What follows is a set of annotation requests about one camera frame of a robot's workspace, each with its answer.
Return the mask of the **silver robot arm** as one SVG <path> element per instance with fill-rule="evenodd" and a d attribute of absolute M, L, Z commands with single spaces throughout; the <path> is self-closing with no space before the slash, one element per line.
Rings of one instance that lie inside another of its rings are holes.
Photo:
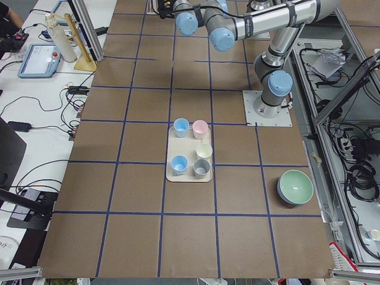
<path fill-rule="evenodd" d="M 282 69 L 295 40 L 305 25 L 320 21 L 333 13 L 340 1 L 284 1 L 242 15 L 228 13 L 225 1 L 205 1 L 191 5 L 189 1 L 172 1 L 170 10 L 178 30 L 185 36 L 205 27 L 215 50 L 225 52 L 235 42 L 269 33 L 268 49 L 259 55 L 255 72 L 260 81 Z"/>

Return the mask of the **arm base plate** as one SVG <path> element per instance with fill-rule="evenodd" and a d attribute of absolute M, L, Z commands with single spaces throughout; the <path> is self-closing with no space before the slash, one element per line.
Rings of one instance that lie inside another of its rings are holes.
<path fill-rule="evenodd" d="M 286 98 L 280 106 L 268 106 L 261 98 L 261 90 L 244 90 L 243 102 L 247 126 L 292 127 L 291 106 Z"/>

